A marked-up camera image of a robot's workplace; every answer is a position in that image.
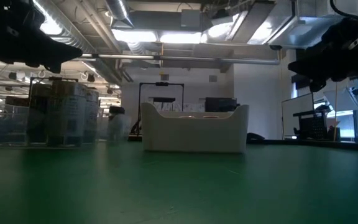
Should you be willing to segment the black perforated cart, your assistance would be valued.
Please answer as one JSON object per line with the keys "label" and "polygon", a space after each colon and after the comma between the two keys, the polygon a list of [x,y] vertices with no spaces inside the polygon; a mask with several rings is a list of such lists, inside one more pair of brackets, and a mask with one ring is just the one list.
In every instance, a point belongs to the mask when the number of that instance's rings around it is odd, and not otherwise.
{"label": "black perforated cart", "polygon": [[298,118],[299,128],[293,128],[298,139],[327,140],[328,131],[324,111],[304,111],[294,113],[293,117]]}

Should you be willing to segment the round silver air duct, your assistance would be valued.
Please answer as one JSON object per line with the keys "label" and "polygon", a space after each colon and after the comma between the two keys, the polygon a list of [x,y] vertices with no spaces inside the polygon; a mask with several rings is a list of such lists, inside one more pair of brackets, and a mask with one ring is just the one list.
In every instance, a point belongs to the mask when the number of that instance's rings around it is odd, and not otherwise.
{"label": "round silver air duct", "polygon": [[116,21],[121,21],[125,25],[133,28],[134,25],[129,19],[129,8],[126,0],[105,0],[108,11]]}

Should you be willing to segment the grey ceiling box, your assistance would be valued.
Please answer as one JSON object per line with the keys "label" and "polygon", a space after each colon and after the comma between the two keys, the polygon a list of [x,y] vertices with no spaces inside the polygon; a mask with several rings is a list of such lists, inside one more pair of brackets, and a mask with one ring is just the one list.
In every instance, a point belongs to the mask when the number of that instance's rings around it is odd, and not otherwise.
{"label": "grey ceiling box", "polygon": [[200,26],[200,11],[193,9],[181,10],[181,26],[186,28],[196,28]]}

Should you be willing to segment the black-lidded spice jar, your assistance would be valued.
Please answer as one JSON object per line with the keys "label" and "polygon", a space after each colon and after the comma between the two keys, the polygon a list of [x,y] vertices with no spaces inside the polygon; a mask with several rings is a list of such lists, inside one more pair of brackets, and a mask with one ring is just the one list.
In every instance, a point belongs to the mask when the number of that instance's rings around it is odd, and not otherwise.
{"label": "black-lidded spice jar", "polygon": [[125,109],[120,106],[110,106],[108,116],[108,139],[118,141],[124,139],[127,127]]}

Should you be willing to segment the dark brown box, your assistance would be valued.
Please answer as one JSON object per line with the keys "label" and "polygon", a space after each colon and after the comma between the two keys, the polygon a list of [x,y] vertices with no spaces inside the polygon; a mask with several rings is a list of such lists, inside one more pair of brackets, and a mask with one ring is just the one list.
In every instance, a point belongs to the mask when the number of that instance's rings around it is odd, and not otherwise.
{"label": "dark brown box", "polygon": [[12,106],[28,107],[29,99],[28,98],[20,98],[20,97],[16,97],[16,96],[6,96],[5,103],[7,105],[12,105]]}

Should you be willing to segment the black table clamp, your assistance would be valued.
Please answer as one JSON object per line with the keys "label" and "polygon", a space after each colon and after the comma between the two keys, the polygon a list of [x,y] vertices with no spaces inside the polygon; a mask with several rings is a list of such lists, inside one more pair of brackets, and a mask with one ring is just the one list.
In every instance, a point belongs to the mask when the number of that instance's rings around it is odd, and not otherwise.
{"label": "black table clamp", "polygon": [[256,133],[247,133],[247,144],[253,144],[256,142],[263,142],[265,138]]}

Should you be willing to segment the black monitor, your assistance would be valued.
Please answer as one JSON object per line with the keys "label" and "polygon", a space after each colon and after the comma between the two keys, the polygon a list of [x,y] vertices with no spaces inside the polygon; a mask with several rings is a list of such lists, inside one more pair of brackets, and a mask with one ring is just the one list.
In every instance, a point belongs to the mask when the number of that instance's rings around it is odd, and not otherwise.
{"label": "black monitor", "polygon": [[237,108],[236,98],[206,98],[205,112],[232,112]]}

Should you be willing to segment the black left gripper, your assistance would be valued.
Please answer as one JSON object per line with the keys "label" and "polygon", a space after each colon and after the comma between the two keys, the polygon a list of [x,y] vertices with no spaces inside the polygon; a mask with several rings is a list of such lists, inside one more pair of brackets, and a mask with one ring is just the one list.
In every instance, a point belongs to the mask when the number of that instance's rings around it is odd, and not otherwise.
{"label": "black left gripper", "polygon": [[55,41],[41,31],[44,21],[33,0],[0,0],[0,61],[42,65],[58,73],[63,62],[83,55],[81,49]]}

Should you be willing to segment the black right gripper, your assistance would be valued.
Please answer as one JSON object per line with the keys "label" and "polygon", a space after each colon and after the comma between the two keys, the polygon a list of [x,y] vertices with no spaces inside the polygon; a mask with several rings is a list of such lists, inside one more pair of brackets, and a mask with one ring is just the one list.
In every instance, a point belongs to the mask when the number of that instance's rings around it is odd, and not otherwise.
{"label": "black right gripper", "polygon": [[345,17],[328,28],[314,46],[288,64],[288,69],[310,80],[310,90],[320,91],[327,80],[340,82],[358,77],[358,19]]}

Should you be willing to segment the long ceiling pipe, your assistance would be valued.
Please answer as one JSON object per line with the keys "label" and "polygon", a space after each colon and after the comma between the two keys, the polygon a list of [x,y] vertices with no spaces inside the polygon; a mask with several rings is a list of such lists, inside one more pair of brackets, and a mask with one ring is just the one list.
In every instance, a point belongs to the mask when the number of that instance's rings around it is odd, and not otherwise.
{"label": "long ceiling pipe", "polygon": [[238,63],[238,64],[260,64],[260,65],[279,65],[281,60],[262,60],[254,58],[214,58],[214,57],[194,57],[194,56],[173,56],[173,55],[132,55],[132,54],[83,54],[74,60],[93,61],[97,58],[109,58],[120,60],[177,60],[194,62],[219,62],[219,63]]}

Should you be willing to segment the black metal table frame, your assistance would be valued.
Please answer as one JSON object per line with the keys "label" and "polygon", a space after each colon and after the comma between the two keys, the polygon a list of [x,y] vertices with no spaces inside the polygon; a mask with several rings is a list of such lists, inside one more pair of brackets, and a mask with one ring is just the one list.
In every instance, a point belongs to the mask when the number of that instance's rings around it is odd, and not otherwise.
{"label": "black metal table frame", "polygon": [[247,144],[313,146],[313,147],[327,147],[332,149],[343,149],[348,151],[358,151],[357,142],[310,141],[310,140],[296,140],[296,139],[286,139],[286,140],[251,139],[251,140],[247,140]]}

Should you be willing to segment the white plastic bin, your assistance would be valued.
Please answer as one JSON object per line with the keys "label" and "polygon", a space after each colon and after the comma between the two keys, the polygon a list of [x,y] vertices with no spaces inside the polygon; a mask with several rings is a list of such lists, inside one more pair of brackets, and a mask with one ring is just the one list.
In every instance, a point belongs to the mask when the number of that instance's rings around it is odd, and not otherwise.
{"label": "white plastic bin", "polygon": [[233,112],[157,111],[151,103],[140,106],[144,150],[158,152],[244,153],[249,106]]}

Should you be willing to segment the ceiling light panel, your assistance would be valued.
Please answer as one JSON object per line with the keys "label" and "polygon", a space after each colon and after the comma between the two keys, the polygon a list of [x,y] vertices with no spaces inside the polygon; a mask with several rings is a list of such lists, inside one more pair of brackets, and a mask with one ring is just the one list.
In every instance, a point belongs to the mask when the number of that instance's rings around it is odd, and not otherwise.
{"label": "ceiling light panel", "polygon": [[116,40],[127,43],[161,42],[168,44],[198,44],[201,32],[169,32],[156,30],[111,30]]}

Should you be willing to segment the green table mat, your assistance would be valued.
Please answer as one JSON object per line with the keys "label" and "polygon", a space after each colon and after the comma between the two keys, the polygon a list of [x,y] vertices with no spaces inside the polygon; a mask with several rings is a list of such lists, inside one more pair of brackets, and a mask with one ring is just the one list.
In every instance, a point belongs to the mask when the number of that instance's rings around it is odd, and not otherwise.
{"label": "green table mat", "polygon": [[358,151],[0,147],[0,224],[358,224]]}

